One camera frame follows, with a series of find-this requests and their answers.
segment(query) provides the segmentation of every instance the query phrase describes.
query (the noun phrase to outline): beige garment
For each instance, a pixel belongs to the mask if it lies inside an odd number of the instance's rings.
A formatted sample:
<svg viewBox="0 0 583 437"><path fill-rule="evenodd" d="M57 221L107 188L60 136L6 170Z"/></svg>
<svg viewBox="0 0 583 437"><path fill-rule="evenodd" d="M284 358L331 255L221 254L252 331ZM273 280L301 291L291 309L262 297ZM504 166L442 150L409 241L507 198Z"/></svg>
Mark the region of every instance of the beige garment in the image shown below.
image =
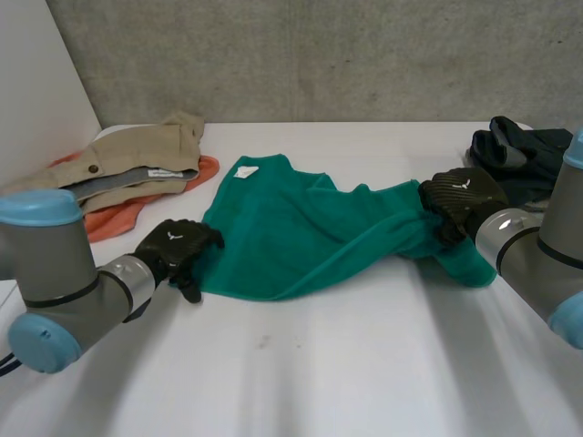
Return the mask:
<svg viewBox="0 0 583 437"><path fill-rule="evenodd" d="M199 170L199 142L204 120L178 112L161 125L131 127L91 143L72 161L43 169L0 189L1 194L40 188L63 188L90 180L124 173L132 168L164 168L170 171ZM97 193L84 201L83 212L117 205L131 198L177 193L187 180L140 182Z"/></svg>

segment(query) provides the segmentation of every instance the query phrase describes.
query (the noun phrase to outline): light blue joint cap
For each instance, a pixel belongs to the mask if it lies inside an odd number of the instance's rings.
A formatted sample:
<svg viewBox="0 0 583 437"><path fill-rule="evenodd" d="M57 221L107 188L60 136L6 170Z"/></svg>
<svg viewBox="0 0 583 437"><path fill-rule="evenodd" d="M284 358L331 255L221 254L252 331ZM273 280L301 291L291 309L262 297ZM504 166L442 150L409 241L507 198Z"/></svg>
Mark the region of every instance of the light blue joint cap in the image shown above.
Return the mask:
<svg viewBox="0 0 583 437"><path fill-rule="evenodd" d="M0 198L0 223L26 227L68 225L83 214L66 189L38 189Z"/></svg>
<svg viewBox="0 0 583 437"><path fill-rule="evenodd" d="M548 319L553 332L576 349L583 349L583 291L562 301Z"/></svg>
<svg viewBox="0 0 583 437"><path fill-rule="evenodd" d="M79 343L61 325L39 316L22 314L8 330L14 355L26 366L42 373L57 373L81 357Z"/></svg>
<svg viewBox="0 0 583 437"><path fill-rule="evenodd" d="M563 161L571 167L583 170L583 128L571 139L571 145L563 155Z"/></svg>

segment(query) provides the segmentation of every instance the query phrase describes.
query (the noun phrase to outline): cable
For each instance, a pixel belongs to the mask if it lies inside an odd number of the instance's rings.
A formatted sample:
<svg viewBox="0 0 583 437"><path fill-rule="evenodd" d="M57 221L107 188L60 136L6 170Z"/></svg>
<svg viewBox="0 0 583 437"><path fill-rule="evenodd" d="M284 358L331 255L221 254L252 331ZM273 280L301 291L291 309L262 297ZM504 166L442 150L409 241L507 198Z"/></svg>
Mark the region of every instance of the cable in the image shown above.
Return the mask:
<svg viewBox="0 0 583 437"><path fill-rule="evenodd" d="M2 360L0 360L0 367L4 366L7 362L15 357L14 353L9 353Z"/></svg>
<svg viewBox="0 0 583 437"><path fill-rule="evenodd" d="M21 364L22 362L20 362L19 360L14 360L10 364L6 364L6 366L0 367L0 378L7 375L11 371L18 369Z"/></svg>

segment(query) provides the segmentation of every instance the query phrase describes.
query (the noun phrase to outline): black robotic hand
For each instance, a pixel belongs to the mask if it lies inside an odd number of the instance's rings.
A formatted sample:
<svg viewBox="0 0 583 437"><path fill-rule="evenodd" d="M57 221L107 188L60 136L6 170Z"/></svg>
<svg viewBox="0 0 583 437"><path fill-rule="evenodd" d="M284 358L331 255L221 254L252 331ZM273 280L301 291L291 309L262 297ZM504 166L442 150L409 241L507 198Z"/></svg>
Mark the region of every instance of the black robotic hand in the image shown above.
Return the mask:
<svg viewBox="0 0 583 437"><path fill-rule="evenodd" d="M423 207L443 217L437 237L449 247L468 235L474 239L485 219L508 208L506 194L482 168L436 173L419 186L418 192Z"/></svg>
<svg viewBox="0 0 583 437"><path fill-rule="evenodd" d="M199 284L192 278L192 263L212 245L223 249L225 242L219 231L191 220L165 220L143 240L132 256L143 260L156 278L156 286L164 279L176 285L188 302L202 300Z"/></svg>

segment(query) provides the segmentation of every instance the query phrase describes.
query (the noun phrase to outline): white wall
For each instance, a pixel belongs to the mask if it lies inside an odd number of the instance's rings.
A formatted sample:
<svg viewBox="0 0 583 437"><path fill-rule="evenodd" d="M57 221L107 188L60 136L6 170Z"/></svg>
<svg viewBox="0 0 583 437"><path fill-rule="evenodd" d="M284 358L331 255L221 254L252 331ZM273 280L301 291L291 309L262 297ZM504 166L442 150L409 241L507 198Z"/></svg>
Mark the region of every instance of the white wall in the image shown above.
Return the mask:
<svg viewBox="0 0 583 437"><path fill-rule="evenodd" d="M99 124L44 0L0 0L0 185L85 147Z"/></svg>

